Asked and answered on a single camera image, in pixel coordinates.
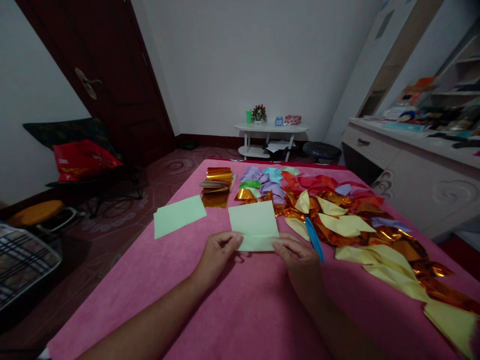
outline white cabinet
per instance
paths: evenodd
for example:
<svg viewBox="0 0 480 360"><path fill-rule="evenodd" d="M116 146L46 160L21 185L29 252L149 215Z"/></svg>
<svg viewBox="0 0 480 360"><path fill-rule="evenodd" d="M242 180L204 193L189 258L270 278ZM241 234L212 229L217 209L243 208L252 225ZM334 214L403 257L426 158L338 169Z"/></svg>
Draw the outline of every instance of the white cabinet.
<svg viewBox="0 0 480 360"><path fill-rule="evenodd" d="M430 238L448 234L480 215L480 168L474 149L469 155L474 166L468 166L468 158L455 161L405 143L404 134L395 133L399 132L386 136L357 122L348 126L343 137L347 145L384 169L372 185L380 196ZM359 135L373 146L352 146Z"/></svg>

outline potted plant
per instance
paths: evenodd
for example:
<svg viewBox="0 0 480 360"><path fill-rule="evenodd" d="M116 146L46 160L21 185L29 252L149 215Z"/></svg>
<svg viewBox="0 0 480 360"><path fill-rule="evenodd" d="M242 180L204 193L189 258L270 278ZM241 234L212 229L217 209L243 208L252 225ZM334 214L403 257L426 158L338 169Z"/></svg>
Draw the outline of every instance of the potted plant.
<svg viewBox="0 0 480 360"><path fill-rule="evenodd" d="M255 106L251 112L251 116L254 118L255 124L267 122L267 112L265 111L265 106L263 104Z"/></svg>

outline plaid cloth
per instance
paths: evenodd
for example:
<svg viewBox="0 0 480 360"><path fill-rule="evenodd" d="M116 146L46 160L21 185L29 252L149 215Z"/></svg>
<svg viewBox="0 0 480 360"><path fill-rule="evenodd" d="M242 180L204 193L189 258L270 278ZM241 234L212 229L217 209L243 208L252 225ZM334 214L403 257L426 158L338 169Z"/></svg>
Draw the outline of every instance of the plaid cloth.
<svg viewBox="0 0 480 360"><path fill-rule="evenodd" d="M50 246L30 232L0 223L0 311L61 261Z"/></svg>

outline red box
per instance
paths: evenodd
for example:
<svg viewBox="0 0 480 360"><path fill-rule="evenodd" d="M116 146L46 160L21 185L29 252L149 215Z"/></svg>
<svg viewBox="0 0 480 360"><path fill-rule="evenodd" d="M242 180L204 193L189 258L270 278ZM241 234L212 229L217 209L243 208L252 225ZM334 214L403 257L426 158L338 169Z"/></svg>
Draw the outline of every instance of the red box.
<svg viewBox="0 0 480 360"><path fill-rule="evenodd" d="M287 115L283 123L287 125L300 125L302 123L302 117L300 115Z"/></svg>

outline blue pen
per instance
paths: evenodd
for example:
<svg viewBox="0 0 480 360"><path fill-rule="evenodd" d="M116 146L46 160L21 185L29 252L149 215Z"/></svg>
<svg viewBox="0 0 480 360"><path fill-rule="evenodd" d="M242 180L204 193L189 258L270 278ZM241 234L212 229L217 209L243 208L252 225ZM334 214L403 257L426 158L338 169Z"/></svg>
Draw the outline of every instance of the blue pen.
<svg viewBox="0 0 480 360"><path fill-rule="evenodd" d="M325 264L324 251L322 250L322 245L320 244L319 236L317 235L314 225L312 224L312 222L308 217L305 218L305 225L306 225L306 230L308 231L308 236L310 236L310 240L311 240L311 244L313 245L313 248L316 250L318 255L320 255L321 263Z"/></svg>

